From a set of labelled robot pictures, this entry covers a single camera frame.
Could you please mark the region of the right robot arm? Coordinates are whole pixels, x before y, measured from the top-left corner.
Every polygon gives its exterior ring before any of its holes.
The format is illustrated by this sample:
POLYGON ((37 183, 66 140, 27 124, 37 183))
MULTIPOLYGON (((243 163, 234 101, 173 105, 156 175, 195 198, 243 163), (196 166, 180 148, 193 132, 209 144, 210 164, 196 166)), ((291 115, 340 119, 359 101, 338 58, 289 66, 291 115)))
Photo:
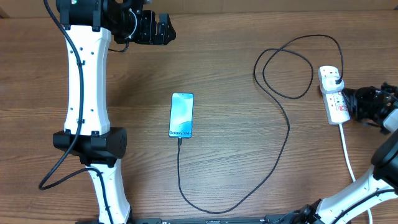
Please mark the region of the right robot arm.
POLYGON ((343 96, 356 121, 371 120, 390 136, 362 177, 336 195, 306 205, 291 223, 349 223, 373 206, 397 198, 397 87, 383 83, 380 88, 345 88, 343 96))

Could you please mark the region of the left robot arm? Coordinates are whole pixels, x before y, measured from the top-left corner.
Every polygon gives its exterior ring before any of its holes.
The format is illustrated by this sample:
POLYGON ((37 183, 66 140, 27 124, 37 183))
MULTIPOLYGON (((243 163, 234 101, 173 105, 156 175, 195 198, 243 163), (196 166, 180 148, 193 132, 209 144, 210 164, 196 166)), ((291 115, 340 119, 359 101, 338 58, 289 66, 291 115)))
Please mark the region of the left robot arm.
POLYGON ((170 16, 144 9, 144 1, 57 0, 54 21, 68 50, 68 109, 53 145, 80 159, 99 205, 98 223, 132 223, 121 160, 127 132, 113 127, 106 104, 110 43, 166 45, 176 37, 170 16))

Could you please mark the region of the white power strip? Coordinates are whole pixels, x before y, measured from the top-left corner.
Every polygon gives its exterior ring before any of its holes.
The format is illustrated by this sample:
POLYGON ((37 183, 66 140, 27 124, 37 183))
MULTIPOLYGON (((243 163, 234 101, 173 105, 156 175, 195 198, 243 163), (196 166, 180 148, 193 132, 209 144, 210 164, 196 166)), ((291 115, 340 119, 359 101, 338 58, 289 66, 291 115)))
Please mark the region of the white power strip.
MULTIPOLYGON (((318 69, 319 82, 323 77, 340 78, 340 74, 336 67, 325 65, 318 69)), ((342 124, 350 120, 348 107, 341 91, 342 90, 331 94, 322 93, 326 117, 328 123, 331 125, 342 124)))

